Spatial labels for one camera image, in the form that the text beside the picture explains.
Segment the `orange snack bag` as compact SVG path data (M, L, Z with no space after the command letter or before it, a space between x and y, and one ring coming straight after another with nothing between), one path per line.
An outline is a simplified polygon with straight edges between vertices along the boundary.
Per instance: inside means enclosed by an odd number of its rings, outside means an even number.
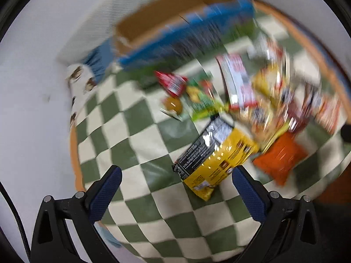
M273 178L277 185L284 186L290 171L308 156L307 151L286 132L270 148L253 160L253 164Z

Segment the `yellow black snack bag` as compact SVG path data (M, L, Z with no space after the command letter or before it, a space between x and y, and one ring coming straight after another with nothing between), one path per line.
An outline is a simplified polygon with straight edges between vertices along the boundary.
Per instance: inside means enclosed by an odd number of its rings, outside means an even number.
M172 169L195 195L208 201L234 168L258 151L253 139L218 116L178 157Z

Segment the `red white spicy strip packet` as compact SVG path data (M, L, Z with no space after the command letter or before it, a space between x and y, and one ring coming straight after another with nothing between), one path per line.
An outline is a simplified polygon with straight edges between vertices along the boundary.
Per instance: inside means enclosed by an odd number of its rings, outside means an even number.
M218 55L216 61L226 87L229 109L239 110L257 106L258 101L241 56L227 53Z

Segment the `green fruit candy bag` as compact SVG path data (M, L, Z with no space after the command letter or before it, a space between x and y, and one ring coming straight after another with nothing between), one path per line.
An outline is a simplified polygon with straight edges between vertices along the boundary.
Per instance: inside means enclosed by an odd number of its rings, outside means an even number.
M194 122L225 111L226 106L213 85L211 73L199 71L180 76L186 79L186 88L180 97L183 106L180 121L191 119Z

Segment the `clear packet with brown cake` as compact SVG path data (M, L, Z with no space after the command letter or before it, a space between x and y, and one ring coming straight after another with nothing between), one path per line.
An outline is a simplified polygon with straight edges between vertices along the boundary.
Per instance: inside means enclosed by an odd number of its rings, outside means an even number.
M178 121L185 120L187 116L181 100L172 96L165 97L161 100L160 111Z

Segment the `small red snack packet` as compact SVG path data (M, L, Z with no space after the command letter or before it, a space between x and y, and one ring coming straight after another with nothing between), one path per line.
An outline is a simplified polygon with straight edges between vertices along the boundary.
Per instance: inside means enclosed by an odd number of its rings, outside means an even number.
M171 73L155 71L155 76L161 87L172 97L179 98L187 86L187 77Z

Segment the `green white checkered mat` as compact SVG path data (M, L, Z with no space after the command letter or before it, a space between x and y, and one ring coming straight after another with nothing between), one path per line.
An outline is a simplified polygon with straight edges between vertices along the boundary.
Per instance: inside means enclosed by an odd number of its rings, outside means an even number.
M307 36L293 29L292 21L277 10L255 4L261 29L286 47L295 66L309 77L321 78L325 91L336 89L328 81L335 83L331 77L337 71L313 49ZM77 190L88 188L113 164L122 169L121 187L100 223L103 231L112 233L110 240L122 245L110 248L120 262L136 258L139 262L220 262L243 251L259 223L250 217L231 179L223 181L205 202L171 169L209 119L195 123L171 119L159 110L165 92L158 85L145 91L136 85L119 67L107 73L71 129ZM313 123L297 141L310 155L294 168L283 187L250 160L244 167L269 191L286 198L303 194L316 198L350 164L350 145L339 133L330 136Z

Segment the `pile of mixed snack bags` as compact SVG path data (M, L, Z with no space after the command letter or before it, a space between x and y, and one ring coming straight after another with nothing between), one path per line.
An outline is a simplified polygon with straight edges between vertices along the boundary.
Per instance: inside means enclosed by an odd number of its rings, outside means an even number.
M296 134L314 120L330 135L335 133L340 100L324 93L310 79L295 74L290 56L283 47L266 34L259 33L247 55L265 62L251 77L251 84L271 102L278 122L287 126L288 132Z

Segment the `bear print pillow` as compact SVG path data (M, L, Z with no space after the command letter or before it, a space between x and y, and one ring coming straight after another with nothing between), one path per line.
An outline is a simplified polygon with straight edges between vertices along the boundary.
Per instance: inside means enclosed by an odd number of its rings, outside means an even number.
M71 93L70 125L72 125L88 99L94 93L98 83L90 67L85 64L70 65L67 68L66 80Z

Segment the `blue bed sheet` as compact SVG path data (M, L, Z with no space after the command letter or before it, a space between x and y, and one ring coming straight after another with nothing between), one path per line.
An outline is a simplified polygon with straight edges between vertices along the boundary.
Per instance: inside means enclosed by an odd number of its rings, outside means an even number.
M116 59L114 40L113 38L109 38L91 50L88 55L82 59L82 64L90 68L93 73L94 81L100 83L105 76L105 71Z

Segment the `white quilted blanket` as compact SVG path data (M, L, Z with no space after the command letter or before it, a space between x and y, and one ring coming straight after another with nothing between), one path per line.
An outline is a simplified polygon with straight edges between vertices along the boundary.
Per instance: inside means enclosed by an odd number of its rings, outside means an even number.
M115 26L128 14L153 0L98 0L75 22L73 32L57 54L63 64L73 64L113 36Z

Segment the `cardboard box with blue print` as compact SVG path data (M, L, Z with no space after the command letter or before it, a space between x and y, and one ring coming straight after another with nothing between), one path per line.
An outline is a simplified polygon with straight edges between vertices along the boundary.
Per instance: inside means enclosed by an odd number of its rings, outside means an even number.
M118 62L145 89L255 31L252 0L154 0L115 26Z

